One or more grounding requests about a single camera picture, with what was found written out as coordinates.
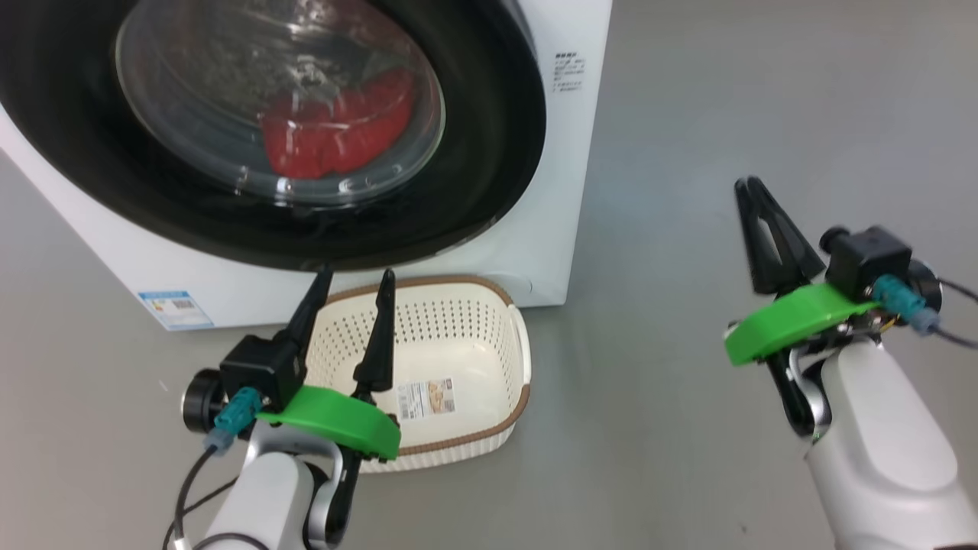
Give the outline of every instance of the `green plastic bracket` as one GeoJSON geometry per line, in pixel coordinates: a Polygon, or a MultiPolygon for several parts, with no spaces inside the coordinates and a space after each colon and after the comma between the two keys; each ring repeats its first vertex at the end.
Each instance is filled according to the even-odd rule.
{"type": "Polygon", "coordinates": [[[741,321],[727,336],[727,356],[734,365],[753,363],[876,307],[853,303],[829,284],[808,285],[741,321]]]}
{"type": "Polygon", "coordinates": [[[326,388],[303,386],[286,410],[279,414],[258,413],[258,418],[288,424],[386,460],[397,458],[401,445],[400,428],[383,411],[326,388]]]}

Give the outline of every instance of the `concrete floor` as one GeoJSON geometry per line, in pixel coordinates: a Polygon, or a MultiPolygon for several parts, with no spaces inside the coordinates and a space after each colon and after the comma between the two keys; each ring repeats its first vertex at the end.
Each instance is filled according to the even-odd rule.
{"type": "MultiPolygon", "coordinates": [[[[344,549],[831,548],[767,373],[723,352],[766,302],[733,183],[761,175],[812,240],[882,222],[978,285],[975,22],[963,1],[617,0],[570,298],[525,312],[530,406],[492,455],[363,479],[344,549]]],[[[6,158],[0,281],[0,547],[158,547],[200,451],[180,393],[245,331],[163,332],[6,158]]],[[[946,313],[978,334],[978,308],[946,313]]],[[[978,355],[888,343],[978,495],[978,355]]]]}

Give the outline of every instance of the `laundry basket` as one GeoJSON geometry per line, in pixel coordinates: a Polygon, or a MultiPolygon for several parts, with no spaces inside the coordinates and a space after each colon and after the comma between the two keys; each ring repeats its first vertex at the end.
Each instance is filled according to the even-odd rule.
{"type": "MultiPolygon", "coordinates": [[[[306,357],[310,386],[350,394],[377,318],[378,287],[331,296],[316,317],[306,357]]],[[[401,423],[397,460],[362,472],[401,472],[496,450],[530,396],[530,345],[519,310],[478,277],[399,282],[394,387],[374,398],[401,423]]]]}

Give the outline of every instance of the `washing machine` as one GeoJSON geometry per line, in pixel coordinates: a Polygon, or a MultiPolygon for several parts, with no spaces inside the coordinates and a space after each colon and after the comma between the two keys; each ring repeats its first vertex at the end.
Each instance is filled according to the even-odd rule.
{"type": "Polygon", "coordinates": [[[8,2],[0,147],[169,330],[285,322],[323,265],[561,304],[610,9],[8,2]]]}

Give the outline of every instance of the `teal connector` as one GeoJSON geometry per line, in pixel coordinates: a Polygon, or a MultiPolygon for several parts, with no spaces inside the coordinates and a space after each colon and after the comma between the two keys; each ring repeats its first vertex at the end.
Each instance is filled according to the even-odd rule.
{"type": "Polygon", "coordinates": [[[241,388],[214,419],[214,429],[204,438],[203,448],[213,446],[216,456],[223,455],[260,411],[261,393],[254,388],[241,388]]]}
{"type": "Polygon", "coordinates": [[[872,284],[872,299],[883,309],[900,315],[922,336],[934,332],[941,318],[937,311],[927,307],[927,301],[893,275],[883,275],[872,284]]]}

